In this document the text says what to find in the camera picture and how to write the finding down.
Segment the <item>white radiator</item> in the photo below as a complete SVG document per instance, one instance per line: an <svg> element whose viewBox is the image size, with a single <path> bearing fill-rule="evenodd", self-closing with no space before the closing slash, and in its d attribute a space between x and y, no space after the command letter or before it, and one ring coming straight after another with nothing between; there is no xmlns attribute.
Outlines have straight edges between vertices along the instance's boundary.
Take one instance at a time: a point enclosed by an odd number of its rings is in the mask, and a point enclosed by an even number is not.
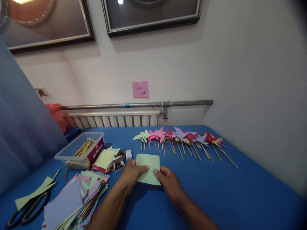
<svg viewBox="0 0 307 230"><path fill-rule="evenodd" d="M158 126L160 111L62 113L67 128Z"/></svg>

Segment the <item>blue curtain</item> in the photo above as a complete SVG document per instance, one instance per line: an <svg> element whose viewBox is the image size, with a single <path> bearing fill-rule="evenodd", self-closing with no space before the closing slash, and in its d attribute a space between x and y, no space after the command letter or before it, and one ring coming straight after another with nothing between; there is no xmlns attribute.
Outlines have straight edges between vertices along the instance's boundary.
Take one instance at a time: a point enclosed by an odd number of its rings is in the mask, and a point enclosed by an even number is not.
<svg viewBox="0 0 307 230"><path fill-rule="evenodd" d="M61 129L0 40L0 194L65 143Z"/></svg>

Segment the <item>black scissors handle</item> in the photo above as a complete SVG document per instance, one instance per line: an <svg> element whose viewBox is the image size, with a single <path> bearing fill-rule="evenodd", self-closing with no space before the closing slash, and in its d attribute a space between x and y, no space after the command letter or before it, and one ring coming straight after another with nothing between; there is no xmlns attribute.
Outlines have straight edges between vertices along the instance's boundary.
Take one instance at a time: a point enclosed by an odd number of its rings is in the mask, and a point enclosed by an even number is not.
<svg viewBox="0 0 307 230"><path fill-rule="evenodd" d="M29 205L27 206L27 208L24 210L23 214L18 218L18 220L15 220L16 216L18 215L18 213L20 211L16 211L11 218L9 219L9 221L7 222L5 228L6 229L12 229L15 228L18 224L21 225L27 225L29 223L31 223L43 210L45 205L47 205L47 203L49 202L50 199L50 191L46 191L44 193L42 193L40 196L33 198L32 201L29 201ZM34 212L34 210L37 208L37 206L39 205L40 201L46 197L44 203L42 204L42 206L32 215L32 213Z"/></svg>

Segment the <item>framed picture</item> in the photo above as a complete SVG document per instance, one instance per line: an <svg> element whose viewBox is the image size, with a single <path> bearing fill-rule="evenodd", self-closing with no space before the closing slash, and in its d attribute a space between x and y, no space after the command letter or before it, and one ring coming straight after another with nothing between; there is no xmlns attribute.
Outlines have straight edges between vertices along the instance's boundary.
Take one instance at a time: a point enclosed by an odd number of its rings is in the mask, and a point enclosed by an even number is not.
<svg viewBox="0 0 307 230"><path fill-rule="evenodd" d="M101 0L109 37L197 23L202 0Z"/></svg>
<svg viewBox="0 0 307 230"><path fill-rule="evenodd" d="M0 2L0 38L12 53L95 40L85 0Z"/></svg>

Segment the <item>pink sticky note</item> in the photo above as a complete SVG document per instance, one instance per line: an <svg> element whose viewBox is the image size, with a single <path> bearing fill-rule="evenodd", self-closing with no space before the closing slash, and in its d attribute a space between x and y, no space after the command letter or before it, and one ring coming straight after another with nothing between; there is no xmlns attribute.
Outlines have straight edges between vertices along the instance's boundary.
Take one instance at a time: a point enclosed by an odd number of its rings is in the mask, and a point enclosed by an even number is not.
<svg viewBox="0 0 307 230"><path fill-rule="evenodd" d="M134 81L132 82L133 97L148 97L148 81Z"/></svg>

